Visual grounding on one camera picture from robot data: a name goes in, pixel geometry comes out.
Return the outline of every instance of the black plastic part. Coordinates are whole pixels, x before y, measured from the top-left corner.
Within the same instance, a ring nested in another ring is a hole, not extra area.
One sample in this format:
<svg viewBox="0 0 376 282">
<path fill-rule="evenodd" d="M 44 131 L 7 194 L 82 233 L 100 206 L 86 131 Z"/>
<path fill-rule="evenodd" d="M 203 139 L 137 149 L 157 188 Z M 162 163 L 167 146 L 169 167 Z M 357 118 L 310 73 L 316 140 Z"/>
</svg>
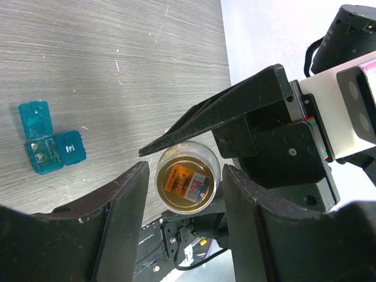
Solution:
<svg viewBox="0 0 376 282">
<path fill-rule="evenodd" d="M 225 165 L 223 181 L 237 282 L 375 280 L 376 203 L 320 214 L 276 197 L 235 167 Z"/>
<path fill-rule="evenodd" d="M 294 123 L 253 137 L 261 153 L 239 159 L 249 178 L 307 209 L 327 212 L 339 202 L 340 195 L 309 123 Z M 307 196 L 314 197 L 316 204 L 307 202 Z"/>
<path fill-rule="evenodd" d="M 331 163 L 334 160 L 334 153 L 329 142 L 328 133 L 325 129 L 323 119 L 321 118 L 321 115 L 320 115 L 320 110 L 318 109 L 318 106 L 316 104 L 315 97 L 312 94 L 306 94 L 306 95 L 302 95 L 301 98 L 303 100 L 304 107 L 307 111 L 307 115 L 309 117 L 313 116 L 316 120 L 320 134 L 323 137 L 325 149 L 328 154 L 328 159 L 326 161 Z"/>
<path fill-rule="evenodd" d="M 140 162 L 50 214 L 0 207 L 0 280 L 131 281 L 148 182 Z"/>
<path fill-rule="evenodd" d="M 146 156 L 217 129 L 293 94 L 281 65 L 269 66 L 258 74 L 193 106 L 163 136 L 139 150 Z"/>
<path fill-rule="evenodd" d="M 376 8 L 343 5 L 325 35 L 312 72 L 319 73 L 376 50 Z"/>
<path fill-rule="evenodd" d="M 224 159 L 257 155 L 251 129 L 244 115 L 232 120 L 225 126 L 213 129 L 213 136 Z"/>
<path fill-rule="evenodd" d="M 162 224 L 162 237 L 166 247 L 166 254 L 170 259 L 174 258 L 177 251 L 177 244 L 171 242 L 172 238 L 177 239 L 177 235 L 179 234 L 182 239 L 182 249 L 180 251 L 183 251 L 195 239 L 194 235 L 191 234 L 192 228 L 189 224 L 189 219 L 166 221 Z"/>
</svg>

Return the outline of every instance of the screw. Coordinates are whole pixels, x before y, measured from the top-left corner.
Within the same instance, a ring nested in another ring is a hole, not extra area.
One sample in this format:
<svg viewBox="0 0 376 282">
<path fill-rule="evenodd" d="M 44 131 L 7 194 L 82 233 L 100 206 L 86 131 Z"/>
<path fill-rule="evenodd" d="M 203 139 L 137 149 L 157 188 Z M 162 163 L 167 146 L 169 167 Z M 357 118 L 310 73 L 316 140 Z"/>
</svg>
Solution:
<svg viewBox="0 0 376 282">
<path fill-rule="evenodd" d="M 46 155 L 43 155 L 43 154 L 39 153 L 39 154 L 35 155 L 35 158 L 36 158 L 36 161 L 38 163 L 40 163 L 40 162 L 42 162 L 42 161 L 44 161 L 46 159 Z"/>
<path fill-rule="evenodd" d="M 37 148 L 38 148 L 38 144 L 31 143 L 31 149 L 33 149 L 33 151 L 35 151 Z"/>
<path fill-rule="evenodd" d="M 290 150 L 288 150 L 288 153 L 290 154 L 290 156 L 296 156 L 297 152 L 294 148 L 291 148 Z"/>
<path fill-rule="evenodd" d="M 316 148 L 308 147 L 308 152 L 313 155 L 316 152 Z"/>
<path fill-rule="evenodd" d="M 289 97 L 286 98 L 286 101 L 289 102 L 289 103 L 292 102 L 293 100 L 294 100 L 294 96 L 293 95 L 291 95 L 291 96 L 289 96 Z"/>
<path fill-rule="evenodd" d="M 160 267 L 156 264 L 154 267 L 153 267 L 153 272 L 158 272 L 160 270 Z"/>
</svg>

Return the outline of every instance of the wooden table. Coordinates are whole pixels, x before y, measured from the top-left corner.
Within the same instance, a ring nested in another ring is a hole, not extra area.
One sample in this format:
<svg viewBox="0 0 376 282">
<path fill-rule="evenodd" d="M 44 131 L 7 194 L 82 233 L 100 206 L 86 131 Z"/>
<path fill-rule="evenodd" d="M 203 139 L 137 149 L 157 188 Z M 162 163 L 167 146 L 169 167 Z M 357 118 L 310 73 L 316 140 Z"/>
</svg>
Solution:
<svg viewBox="0 0 376 282">
<path fill-rule="evenodd" d="M 220 1 L 4 0 L 0 13 L 0 204 L 48 213 L 148 160 L 144 224 L 159 216 L 160 154 L 137 153 L 230 86 Z M 18 113 L 33 100 L 49 103 L 54 133 L 80 131 L 87 160 L 34 172 Z"/>
</svg>

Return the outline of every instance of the orange label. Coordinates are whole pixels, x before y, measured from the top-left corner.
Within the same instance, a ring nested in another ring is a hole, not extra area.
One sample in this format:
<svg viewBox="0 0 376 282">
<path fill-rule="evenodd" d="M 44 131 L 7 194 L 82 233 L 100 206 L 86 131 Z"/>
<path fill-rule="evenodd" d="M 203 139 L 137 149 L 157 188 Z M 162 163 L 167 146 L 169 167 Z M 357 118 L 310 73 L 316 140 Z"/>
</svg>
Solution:
<svg viewBox="0 0 376 282">
<path fill-rule="evenodd" d="M 179 164 L 174 164 L 164 189 L 184 197 L 194 171 Z"/>
<path fill-rule="evenodd" d="M 179 164 L 174 164 L 164 189 L 191 202 L 201 203 L 209 189 L 210 179 Z"/>
</svg>

